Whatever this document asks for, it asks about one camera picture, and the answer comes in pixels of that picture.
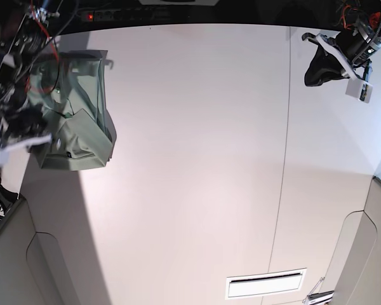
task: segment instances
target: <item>gray-green cloth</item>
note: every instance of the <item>gray-green cloth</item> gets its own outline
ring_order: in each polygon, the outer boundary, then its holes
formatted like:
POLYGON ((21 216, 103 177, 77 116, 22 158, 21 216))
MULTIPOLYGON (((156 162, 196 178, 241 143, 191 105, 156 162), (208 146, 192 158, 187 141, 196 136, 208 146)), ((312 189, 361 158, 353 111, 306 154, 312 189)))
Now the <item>gray-green cloth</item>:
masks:
POLYGON ((113 143, 105 125, 103 58, 85 54, 60 54, 55 60, 34 65, 28 98, 42 104, 53 142, 34 147, 41 168, 85 170, 106 165, 113 143))

